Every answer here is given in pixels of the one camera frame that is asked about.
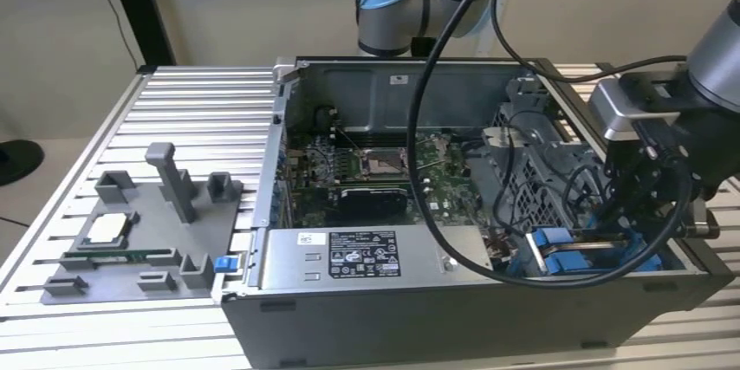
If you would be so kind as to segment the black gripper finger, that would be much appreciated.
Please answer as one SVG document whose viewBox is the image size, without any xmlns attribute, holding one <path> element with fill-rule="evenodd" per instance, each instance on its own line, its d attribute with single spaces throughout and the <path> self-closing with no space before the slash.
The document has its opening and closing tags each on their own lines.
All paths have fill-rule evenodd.
<svg viewBox="0 0 740 370">
<path fill-rule="evenodd" d="M 643 158 L 611 158 L 596 169 L 593 179 L 600 203 L 592 210 L 585 228 L 605 231 L 627 215 L 643 191 Z"/>
<path fill-rule="evenodd" d="M 636 232 L 644 237 L 673 237 L 681 228 L 681 211 L 675 208 L 679 197 L 676 189 L 664 192 L 655 186 L 643 186 L 635 209 L 619 218 L 611 234 L 627 237 Z"/>
</svg>

